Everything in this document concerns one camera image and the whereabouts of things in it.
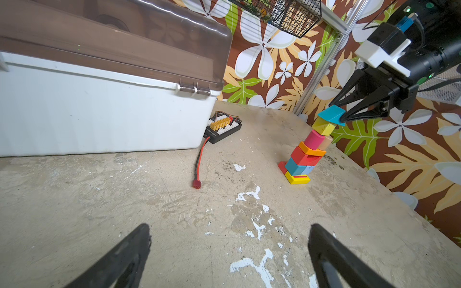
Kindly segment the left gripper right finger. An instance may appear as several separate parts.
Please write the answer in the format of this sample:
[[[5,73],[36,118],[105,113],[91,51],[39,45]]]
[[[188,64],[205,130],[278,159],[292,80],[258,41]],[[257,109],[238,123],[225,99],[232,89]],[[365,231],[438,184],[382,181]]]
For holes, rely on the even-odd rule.
[[[341,288],[341,278],[352,288],[393,286],[318,223],[311,225],[308,250],[321,288]]]

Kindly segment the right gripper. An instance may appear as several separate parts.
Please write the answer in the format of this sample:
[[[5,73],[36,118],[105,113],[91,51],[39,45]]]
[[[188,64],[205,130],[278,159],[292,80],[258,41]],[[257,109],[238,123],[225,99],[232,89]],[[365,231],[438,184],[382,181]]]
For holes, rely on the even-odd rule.
[[[409,76],[384,63],[377,68],[365,64],[352,74],[329,104],[340,107],[360,101],[340,117],[342,123],[384,118],[393,108],[409,111],[420,86],[443,71],[443,48],[426,46],[404,54],[397,63],[410,71]]]

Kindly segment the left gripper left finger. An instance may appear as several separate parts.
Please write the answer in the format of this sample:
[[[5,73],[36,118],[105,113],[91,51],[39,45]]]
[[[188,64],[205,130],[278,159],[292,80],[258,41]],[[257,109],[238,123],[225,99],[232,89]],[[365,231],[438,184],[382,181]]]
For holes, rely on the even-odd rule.
[[[150,254],[150,227],[140,224],[68,288],[138,288]]]

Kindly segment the teal triangular block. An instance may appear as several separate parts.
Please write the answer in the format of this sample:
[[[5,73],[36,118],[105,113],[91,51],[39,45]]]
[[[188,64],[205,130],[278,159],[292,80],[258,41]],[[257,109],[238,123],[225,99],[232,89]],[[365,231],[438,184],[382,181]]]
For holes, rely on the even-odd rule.
[[[336,105],[332,105],[328,108],[326,108],[324,111],[318,114],[320,118],[322,118],[324,121],[339,125],[339,126],[345,126],[345,123],[340,120],[340,118],[343,116],[343,114],[346,111],[342,109],[341,107],[338,107]]]

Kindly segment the yellow green cube block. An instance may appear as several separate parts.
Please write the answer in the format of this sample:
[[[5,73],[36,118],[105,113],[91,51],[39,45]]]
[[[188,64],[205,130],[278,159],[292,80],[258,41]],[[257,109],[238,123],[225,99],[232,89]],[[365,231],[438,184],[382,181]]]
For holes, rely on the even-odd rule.
[[[320,116],[315,120],[312,125],[314,131],[319,133],[322,136],[330,136],[331,133],[336,129],[337,125],[323,120]]]

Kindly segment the natural wood cylinder block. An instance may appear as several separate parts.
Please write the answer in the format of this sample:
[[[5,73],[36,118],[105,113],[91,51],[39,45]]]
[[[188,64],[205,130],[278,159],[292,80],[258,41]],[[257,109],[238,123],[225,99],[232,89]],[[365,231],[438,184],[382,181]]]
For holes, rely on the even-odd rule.
[[[333,138],[331,136],[325,136],[324,140],[319,145],[318,149],[322,151],[326,151],[332,142],[333,142]]]

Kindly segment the pink half-round block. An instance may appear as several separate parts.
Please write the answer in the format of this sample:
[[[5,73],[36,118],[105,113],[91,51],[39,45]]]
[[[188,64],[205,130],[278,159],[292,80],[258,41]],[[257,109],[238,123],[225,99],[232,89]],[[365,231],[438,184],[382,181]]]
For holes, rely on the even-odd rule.
[[[319,134],[315,130],[312,130],[304,140],[304,144],[311,150],[317,150],[323,143],[324,139],[325,136]]]

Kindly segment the orange cylinder block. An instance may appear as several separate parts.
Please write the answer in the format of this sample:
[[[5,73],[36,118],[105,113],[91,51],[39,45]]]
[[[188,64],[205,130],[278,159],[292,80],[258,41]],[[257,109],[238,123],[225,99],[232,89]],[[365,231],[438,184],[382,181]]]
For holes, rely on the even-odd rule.
[[[310,149],[304,142],[300,142],[298,147],[300,148],[300,150],[302,150],[304,154],[309,155],[309,156],[323,157],[326,154],[326,151],[323,151],[320,149],[316,149],[316,150]]]

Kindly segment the red arch block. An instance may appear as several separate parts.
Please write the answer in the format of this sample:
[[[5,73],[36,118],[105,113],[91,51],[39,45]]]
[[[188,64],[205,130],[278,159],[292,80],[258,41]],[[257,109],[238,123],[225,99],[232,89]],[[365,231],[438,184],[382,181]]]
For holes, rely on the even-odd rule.
[[[320,162],[322,156],[311,156],[305,154],[304,151],[298,146],[292,152],[291,158],[295,164],[299,166],[315,166]]]

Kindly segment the light blue cube block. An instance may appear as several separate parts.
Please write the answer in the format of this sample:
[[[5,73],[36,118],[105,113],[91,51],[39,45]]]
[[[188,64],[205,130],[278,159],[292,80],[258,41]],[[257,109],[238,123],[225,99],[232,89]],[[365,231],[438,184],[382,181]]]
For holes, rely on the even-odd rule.
[[[314,166],[306,166],[300,175],[308,175],[312,172],[314,168]]]

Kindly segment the small teal cube block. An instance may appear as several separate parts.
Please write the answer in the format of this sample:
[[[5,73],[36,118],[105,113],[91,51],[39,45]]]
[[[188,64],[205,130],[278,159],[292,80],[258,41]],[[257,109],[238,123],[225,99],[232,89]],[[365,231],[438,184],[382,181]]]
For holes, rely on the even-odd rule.
[[[289,161],[285,164],[285,169],[292,175],[292,176],[300,176],[306,175],[305,172],[307,166],[302,166],[296,164],[296,162],[290,158]]]

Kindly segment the yellow striped block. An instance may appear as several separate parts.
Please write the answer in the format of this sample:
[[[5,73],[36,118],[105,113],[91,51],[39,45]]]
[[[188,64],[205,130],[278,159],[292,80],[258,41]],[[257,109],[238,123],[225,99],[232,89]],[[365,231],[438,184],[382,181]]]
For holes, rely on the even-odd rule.
[[[310,178],[307,175],[293,176],[289,172],[286,172],[285,177],[291,185],[308,184],[310,182]]]

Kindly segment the red rectangular block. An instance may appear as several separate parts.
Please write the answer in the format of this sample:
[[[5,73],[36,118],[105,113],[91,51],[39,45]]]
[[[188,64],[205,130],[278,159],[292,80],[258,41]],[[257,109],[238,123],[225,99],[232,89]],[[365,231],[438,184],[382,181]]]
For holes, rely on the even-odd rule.
[[[278,167],[282,171],[282,174],[284,174],[284,175],[287,173],[286,164],[287,164],[287,162],[279,162],[278,163]]]

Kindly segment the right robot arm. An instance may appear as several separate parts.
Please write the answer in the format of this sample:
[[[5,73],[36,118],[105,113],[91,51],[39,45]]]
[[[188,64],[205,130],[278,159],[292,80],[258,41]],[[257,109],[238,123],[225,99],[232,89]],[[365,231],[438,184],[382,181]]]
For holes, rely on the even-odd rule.
[[[339,123],[413,108],[420,85],[461,63],[460,1],[406,1],[355,51],[364,61],[330,103]]]

